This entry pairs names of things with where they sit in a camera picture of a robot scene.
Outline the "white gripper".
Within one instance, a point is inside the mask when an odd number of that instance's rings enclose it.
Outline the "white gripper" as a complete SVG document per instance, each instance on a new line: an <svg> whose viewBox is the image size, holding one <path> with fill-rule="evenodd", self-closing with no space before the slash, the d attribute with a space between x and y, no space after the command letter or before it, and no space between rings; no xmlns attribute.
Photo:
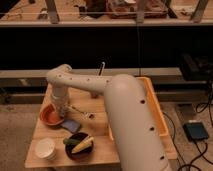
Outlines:
<svg viewBox="0 0 213 171"><path fill-rule="evenodd" d="M68 113L69 96L51 96L51 102L55 107L56 112L61 118L64 118Z"/></svg>

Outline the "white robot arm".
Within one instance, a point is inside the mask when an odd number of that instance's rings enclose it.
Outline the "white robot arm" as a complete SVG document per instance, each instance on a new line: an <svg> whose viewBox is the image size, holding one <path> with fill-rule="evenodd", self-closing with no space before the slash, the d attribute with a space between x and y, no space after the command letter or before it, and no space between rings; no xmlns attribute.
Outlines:
<svg viewBox="0 0 213 171"><path fill-rule="evenodd" d="M47 72L52 100L62 107L69 87L102 94L122 171L172 171L143 83L132 75L79 75L67 64Z"/></svg>

